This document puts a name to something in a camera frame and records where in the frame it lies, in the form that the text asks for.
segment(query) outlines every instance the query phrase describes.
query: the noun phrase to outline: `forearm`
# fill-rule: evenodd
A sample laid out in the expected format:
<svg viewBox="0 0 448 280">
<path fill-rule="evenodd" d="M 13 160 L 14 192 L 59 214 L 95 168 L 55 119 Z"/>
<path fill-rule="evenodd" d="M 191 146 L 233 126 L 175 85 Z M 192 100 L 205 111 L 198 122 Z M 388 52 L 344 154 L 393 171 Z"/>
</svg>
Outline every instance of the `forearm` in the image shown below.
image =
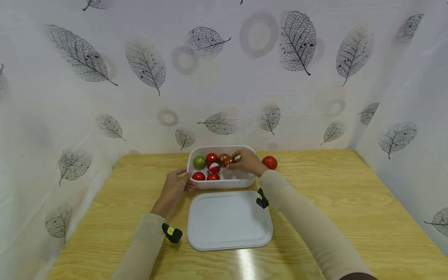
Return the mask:
<svg viewBox="0 0 448 280">
<path fill-rule="evenodd" d="M 370 273 L 340 230 L 286 178 L 269 170 L 259 183 L 270 205 L 278 208 L 302 237 L 326 279 L 339 280 L 355 272 Z"/>
<path fill-rule="evenodd" d="M 111 280 L 133 279 L 147 280 L 154 261 L 159 254 L 164 233 L 162 224 L 165 218 L 146 213 L 138 224 L 126 251 Z"/>
</svg>

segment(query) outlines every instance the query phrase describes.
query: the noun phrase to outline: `container lid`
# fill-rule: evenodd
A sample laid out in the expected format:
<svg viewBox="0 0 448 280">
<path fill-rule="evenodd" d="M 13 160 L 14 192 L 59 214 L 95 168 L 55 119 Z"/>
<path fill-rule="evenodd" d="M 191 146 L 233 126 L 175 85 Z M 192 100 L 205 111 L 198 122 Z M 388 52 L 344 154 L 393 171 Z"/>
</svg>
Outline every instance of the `container lid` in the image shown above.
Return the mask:
<svg viewBox="0 0 448 280">
<path fill-rule="evenodd" d="M 253 190 L 198 195 L 190 204 L 187 238 L 199 251 L 261 247 L 272 238 L 269 208 Z"/>
</svg>

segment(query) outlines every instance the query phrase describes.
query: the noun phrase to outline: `wooden table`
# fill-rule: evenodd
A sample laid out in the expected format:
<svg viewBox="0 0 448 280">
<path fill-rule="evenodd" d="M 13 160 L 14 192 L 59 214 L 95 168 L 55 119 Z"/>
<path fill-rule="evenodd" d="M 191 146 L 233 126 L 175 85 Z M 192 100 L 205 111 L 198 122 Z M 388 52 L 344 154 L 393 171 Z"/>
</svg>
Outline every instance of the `wooden table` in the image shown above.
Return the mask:
<svg viewBox="0 0 448 280">
<path fill-rule="evenodd" d="M 346 235 L 381 280 L 448 279 L 448 260 L 380 179 L 352 150 L 259 152 Z M 188 154 L 125 155 L 98 193 L 48 279 L 109 279 L 142 214 L 151 210 L 166 173 Z M 249 189 L 256 190 L 258 182 Z M 180 199 L 167 221 L 187 229 L 196 191 Z M 261 248 L 199 252 L 186 236 L 165 239 L 152 279 L 323 279 L 309 250 L 270 207 L 274 236 Z"/>
</svg>

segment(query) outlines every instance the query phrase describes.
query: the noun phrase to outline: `person's right hand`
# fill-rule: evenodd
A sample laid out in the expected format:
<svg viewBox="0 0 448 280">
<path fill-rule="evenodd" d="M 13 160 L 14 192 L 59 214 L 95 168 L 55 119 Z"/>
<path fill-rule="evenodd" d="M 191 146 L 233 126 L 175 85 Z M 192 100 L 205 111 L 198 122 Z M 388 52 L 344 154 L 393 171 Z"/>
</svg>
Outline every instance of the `person's right hand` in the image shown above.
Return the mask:
<svg viewBox="0 0 448 280">
<path fill-rule="evenodd" d="M 260 161 L 257 155 L 249 149 L 239 149 L 232 154 L 232 157 L 234 158 L 237 155 L 241 155 L 240 161 L 227 165 L 227 169 L 252 173 L 257 177 L 262 176 L 266 170 L 269 170 L 269 168 Z"/>
</svg>

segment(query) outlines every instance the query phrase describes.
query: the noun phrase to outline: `white backdrop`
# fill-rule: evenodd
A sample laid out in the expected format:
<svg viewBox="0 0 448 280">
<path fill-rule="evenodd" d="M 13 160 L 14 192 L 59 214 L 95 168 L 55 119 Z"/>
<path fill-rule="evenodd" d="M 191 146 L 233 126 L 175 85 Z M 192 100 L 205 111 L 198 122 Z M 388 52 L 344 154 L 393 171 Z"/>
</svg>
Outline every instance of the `white backdrop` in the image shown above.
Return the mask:
<svg viewBox="0 0 448 280">
<path fill-rule="evenodd" d="M 446 2 L 88 2 L 0 8 L 1 279 L 45 277 L 122 155 L 227 144 L 356 148 L 448 254 Z"/>
</svg>

